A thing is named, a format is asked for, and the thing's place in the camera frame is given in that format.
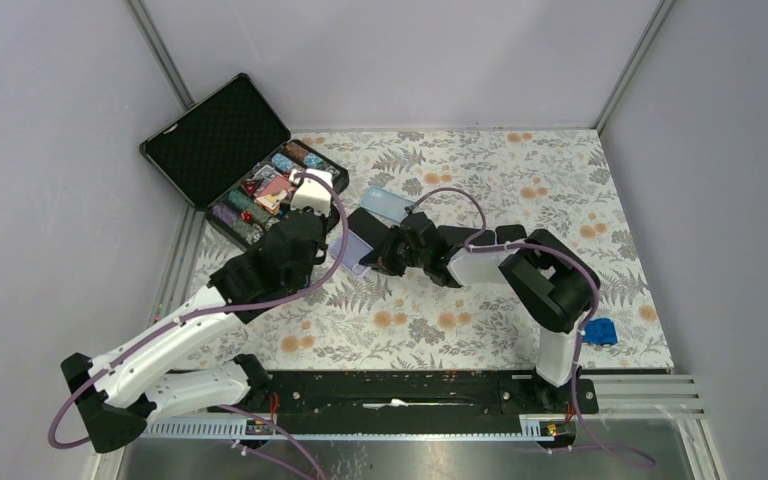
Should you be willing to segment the black phone from blue case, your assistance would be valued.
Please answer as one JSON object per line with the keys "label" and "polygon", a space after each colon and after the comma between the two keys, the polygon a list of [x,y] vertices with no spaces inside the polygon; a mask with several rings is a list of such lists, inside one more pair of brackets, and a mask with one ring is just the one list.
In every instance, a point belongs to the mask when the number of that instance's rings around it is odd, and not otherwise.
{"label": "black phone from blue case", "polygon": [[349,230],[372,248],[380,246],[388,236],[389,227],[365,208],[355,209],[347,219]]}

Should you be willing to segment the light blue phone case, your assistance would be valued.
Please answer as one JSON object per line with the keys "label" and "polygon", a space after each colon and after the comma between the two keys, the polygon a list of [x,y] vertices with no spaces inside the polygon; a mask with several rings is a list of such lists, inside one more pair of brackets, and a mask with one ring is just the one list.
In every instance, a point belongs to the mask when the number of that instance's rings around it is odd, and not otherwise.
{"label": "light blue phone case", "polygon": [[360,200],[361,208],[396,224],[408,216],[414,204],[414,200],[377,186],[369,187]]}

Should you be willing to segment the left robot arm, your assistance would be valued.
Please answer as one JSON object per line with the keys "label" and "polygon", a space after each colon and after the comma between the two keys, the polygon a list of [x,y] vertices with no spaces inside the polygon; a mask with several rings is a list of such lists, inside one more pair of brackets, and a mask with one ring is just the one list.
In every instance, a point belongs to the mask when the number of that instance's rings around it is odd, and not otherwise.
{"label": "left robot arm", "polygon": [[173,369],[201,346],[312,291],[327,231],[326,218],[292,213],[132,340],[96,357],[74,353],[64,359],[60,369],[70,396],[50,426],[49,444],[89,444],[110,453],[170,417],[223,404],[264,407],[271,379],[251,354],[206,370]]}

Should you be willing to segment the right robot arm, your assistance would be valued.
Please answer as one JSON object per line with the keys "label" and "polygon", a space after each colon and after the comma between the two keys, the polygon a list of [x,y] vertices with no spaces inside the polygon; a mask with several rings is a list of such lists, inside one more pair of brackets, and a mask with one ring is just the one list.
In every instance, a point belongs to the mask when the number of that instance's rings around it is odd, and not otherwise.
{"label": "right robot arm", "polygon": [[403,222],[379,233],[359,261],[379,273],[402,276],[418,268],[441,287],[509,287],[540,327],[535,402],[557,412],[572,400],[577,331],[599,298],[601,281],[563,242],[521,225],[481,232]]}

